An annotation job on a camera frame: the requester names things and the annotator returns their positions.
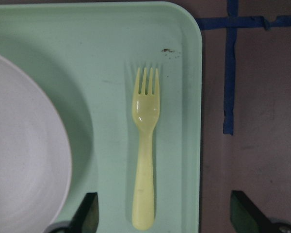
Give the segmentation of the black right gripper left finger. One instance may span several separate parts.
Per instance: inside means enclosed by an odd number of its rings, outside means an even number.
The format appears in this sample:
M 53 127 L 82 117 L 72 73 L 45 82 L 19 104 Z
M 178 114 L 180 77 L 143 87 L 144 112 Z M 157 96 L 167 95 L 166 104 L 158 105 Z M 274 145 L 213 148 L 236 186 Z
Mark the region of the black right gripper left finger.
M 98 193 L 87 193 L 71 220 L 53 223 L 47 233 L 96 233 L 99 223 Z

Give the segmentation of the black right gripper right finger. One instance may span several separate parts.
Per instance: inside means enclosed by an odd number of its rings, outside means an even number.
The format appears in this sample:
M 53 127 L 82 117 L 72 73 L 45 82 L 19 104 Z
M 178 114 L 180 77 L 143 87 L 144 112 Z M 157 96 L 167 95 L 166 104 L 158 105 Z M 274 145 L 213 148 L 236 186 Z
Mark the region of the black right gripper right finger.
M 231 191 L 230 221 L 237 233 L 291 233 L 291 224 L 271 221 L 243 192 Z

